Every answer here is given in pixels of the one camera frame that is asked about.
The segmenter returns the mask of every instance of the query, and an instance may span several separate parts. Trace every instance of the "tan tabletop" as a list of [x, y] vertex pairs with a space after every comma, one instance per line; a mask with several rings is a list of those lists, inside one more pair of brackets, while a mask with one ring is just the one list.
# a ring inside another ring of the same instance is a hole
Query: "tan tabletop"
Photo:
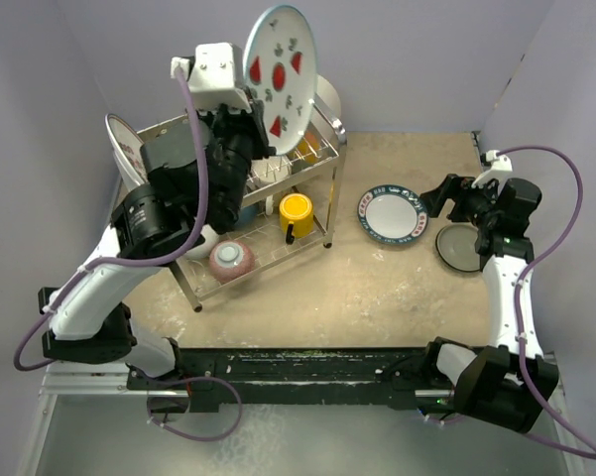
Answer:
[[[181, 347], [424, 346], [437, 335], [485, 344], [481, 276], [447, 269], [434, 250], [451, 205], [408, 246], [373, 241], [357, 220], [368, 188], [394, 183], [421, 193], [449, 173], [479, 174], [469, 134], [351, 133], [331, 249], [315, 247], [220, 293], [200, 313], [167, 269], [124, 301], [133, 318]], [[329, 187], [316, 178], [300, 191], [317, 210]]]

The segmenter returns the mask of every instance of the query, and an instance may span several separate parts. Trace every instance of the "gray plate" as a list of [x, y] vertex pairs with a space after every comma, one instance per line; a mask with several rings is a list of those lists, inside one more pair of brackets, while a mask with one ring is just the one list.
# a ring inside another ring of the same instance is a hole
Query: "gray plate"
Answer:
[[469, 225], [457, 223], [445, 226], [436, 235], [438, 256], [456, 271], [478, 271], [480, 256], [474, 249], [477, 236], [476, 228]]

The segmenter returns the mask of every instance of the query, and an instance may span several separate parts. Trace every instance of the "rack leg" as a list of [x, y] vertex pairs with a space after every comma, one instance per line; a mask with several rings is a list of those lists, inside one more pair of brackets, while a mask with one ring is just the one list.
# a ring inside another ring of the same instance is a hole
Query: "rack leg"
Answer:
[[333, 234], [335, 232], [335, 219], [337, 218], [337, 207], [339, 206], [339, 193], [341, 191], [341, 180], [343, 176], [343, 165], [333, 168], [332, 190], [328, 198], [328, 213], [326, 214], [326, 238], [324, 248], [333, 245]]
[[177, 283], [179, 284], [180, 290], [191, 304], [191, 307], [194, 309], [194, 312], [201, 312], [202, 304], [200, 303], [198, 297], [196, 297], [196, 294], [189, 285], [189, 281], [185, 277], [185, 274], [183, 273], [182, 269], [180, 268], [179, 263], [174, 261], [168, 265], [168, 268], [170, 268], [170, 271], [174, 275], [175, 280], [177, 280]]

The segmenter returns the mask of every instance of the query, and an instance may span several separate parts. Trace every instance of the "gray wall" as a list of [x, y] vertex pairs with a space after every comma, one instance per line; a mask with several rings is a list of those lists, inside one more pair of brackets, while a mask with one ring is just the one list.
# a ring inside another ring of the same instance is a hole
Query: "gray wall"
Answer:
[[[112, 109], [135, 127], [182, 111], [170, 57], [244, 47], [277, 0], [58, 0]], [[349, 130], [479, 130], [552, 0], [295, 0]]]
[[106, 110], [55, 2], [0, 0], [0, 476], [15, 474], [43, 375], [11, 366], [37, 290], [65, 282], [104, 223]]
[[[596, 439], [596, 0], [557, 0], [523, 65], [485, 124], [485, 148], [558, 147], [576, 161], [585, 200], [568, 242], [536, 269], [539, 336], [559, 359], [573, 419]], [[567, 222], [571, 173], [542, 154], [515, 154], [516, 171], [543, 192], [530, 234], [543, 251]], [[589, 463], [596, 475], [596, 462]]]

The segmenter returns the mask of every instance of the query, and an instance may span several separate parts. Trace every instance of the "metal dish rack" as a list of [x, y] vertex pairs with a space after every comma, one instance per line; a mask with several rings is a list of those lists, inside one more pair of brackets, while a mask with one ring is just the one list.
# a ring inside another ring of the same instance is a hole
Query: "metal dish rack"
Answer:
[[[325, 221], [322, 222], [321, 217], [314, 213], [315, 226], [313, 231], [307, 236], [296, 239], [292, 245], [285, 243], [285, 233], [280, 228], [277, 213], [271, 216], [266, 216], [264, 212], [260, 213], [249, 226], [227, 233], [225, 235], [227, 239], [240, 240], [251, 248], [256, 257], [256, 263], [253, 271], [226, 284], [220, 284], [211, 276], [209, 261], [206, 258], [193, 261], [183, 256], [171, 263], [170, 270], [196, 312], [202, 310], [201, 302], [203, 300], [238, 286], [263, 271], [280, 265], [318, 244], [322, 244], [325, 248], [332, 246], [341, 179], [346, 159], [346, 130], [339, 118], [334, 116], [319, 96], [315, 96], [313, 106], [313, 114], [319, 114], [324, 119], [334, 133], [334, 140], [331, 142], [324, 139], [311, 123], [308, 131], [316, 137], [316, 143], [319, 147], [316, 149], [308, 144], [306, 154], [302, 154], [298, 149], [289, 153], [288, 158], [291, 161], [293, 174], [283, 180], [254, 189], [256, 177], [249, 176], [248, 188], [253, 189], [253, 191], [243, 197], [242, 207], [264, 201], [269, 195], [284, 191], [298, 191], [298, 186], [301, 183], [317, 176], [329, 174], [331, 177], [331, 190], [328, 195]], [[167, 132], [168, 127], [184, 120], [186, 120], [185, 116], [180, 116], [146, 129], [140, 132], [139, 135], [144, 141], [149, 141]], [[286, 165], [283, 165], [283, 161], [279, 161], [277, 167], [286, 167]], [[273, 172], [272, 166], [270, 170], [265, 171], [265, 174], [272, 174]]]

